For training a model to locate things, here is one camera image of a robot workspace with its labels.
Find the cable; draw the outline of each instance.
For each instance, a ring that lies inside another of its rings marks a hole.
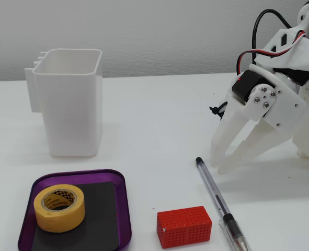
[[[240,64],[241,64],[243,56],[246,53],[254,53],[254,54],[260,54],[260,55],[271,56],[271,57],[281,56],[287,53],[293,46],[295,46],[299,42],[300,39],[302,39],[302,37],[305,37],[305,36],[306,36],[305,32],[303,30],[300,30],[299,32],[297,32],[293,43],[289,47],[281,51],[273,52],[273,51],[267,51],[263,49],[252,49],[252,50],[244,51],[242,54],[239,55],[238,60],[237,60],[237,75],[240,74]]]
[[[224,102],[224,103],[222,103],[219,107],[209,107],[210,108],[210,110],[212,111],[212,113],[213,114],[215,114],[215,115],[218,115],[219,117],[221,117],[221,119],[222,119],[222,117],[224,116],[224,113],[225,113],[225,111],[222,111],[222,112],[220,112],[223,108],[224,108],[224,106],[226,106],[227,105],[227,102]]]
[[[256,48],[256,40],[257,40],[257,30],[258,30],[258,26],[260,23],[260,20],[262,19],[262,17],[264,16],[264,14],[266,13],[273,13],[274,15],[276,15],[281,22],[288,28],[290,29],[291,26],[289,25],[289,23],[285,20],[284,17],[282,17],[282,15],[280,13],[278,13],[276,10],[274,9],[265,9],[263,12],[260,13],[260,15],[258,16],[257,20],[255,21],[254,24],[254,28],[253,28],[253,34],[252,34],[252,49]],[[252,54],[252,63],[255,64],[255,58],[256,55],[255,53]]]

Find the red wire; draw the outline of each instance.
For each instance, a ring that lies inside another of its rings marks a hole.
[[[303,34],[305,34],[305,32],[304,32],[304,31],[301,31],[301,32],[296,36],[295,40],[294,40],[292,43],[295,43],[296,40],[297,40],[301,35],[303,35]],[[260,50],[260,49],[253,49],[253,50],[245,51],[245,52],[243,52],[243,53],[240,55],[240,57],[239,57],[239,63],[238,63],[238,65],[239,65],[239,71],[238,71],[238,75],[240,74],[240,64],[241,64],[242,58],[243,58],[243,56],[244,56],[246,53],[253,53],[253,52],[256,52],[256,53],[262,53],[262,54],[265,54],[265,55],[268,55],[268,56],[281,56],[281,55],[287,53],[288,51],[290,51],[290,49],[288,49],[288,50],[286,50],[286,51],[283,51],[283,52],[280,52],[280,53],[269,53],[269,52],[265,52],[265,51]]]

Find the purple tray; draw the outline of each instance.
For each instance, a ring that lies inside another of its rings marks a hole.
[[[131,222],[128,206],[127,188],[125,186],[124,176],[109,169],[68,172],[48,174],[37,179],[31,189],[27,211],[23,220],[22,229],[18,240],[19,251],[31,251],[33,238],[36,229],[36,216],[33,208],[33,201],[37,194],[45,189],[57,184],[92,184],[101,182],[112,182],[116,189],[116,206],[117,206],[117,225],[119,247],[116,251],[126,250],[131,240]]]

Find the table surface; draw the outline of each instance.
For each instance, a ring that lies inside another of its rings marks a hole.
[[[57,172],[115,169],[126,179],[129,250],[161,250],[157,212],[204,206],[213,221],[209,242],[172,250],[228,250],[219,215],[195,165],[208,165],[251,247],[309,250],[309,159],[287,142],[220,176],[209,165],[219,124],[209,106],[225,96],[234,74],[106,78],[103,135],[91,158],[48,153],[41,114],[30,111],[25,81],[0,82],[0,250],[17,250],[32,183]],[[249,123],[230,151],[254,126]]]

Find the white wall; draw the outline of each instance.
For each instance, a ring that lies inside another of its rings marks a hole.
[[[98,48],[104,77],[234,72],[266,8],[291,25],[298,0],[0,0],[0,80],[24,79],[39,51]],[[257,47],[283,27],[261,21]],[[245,59],[247,66],[250,56]]]

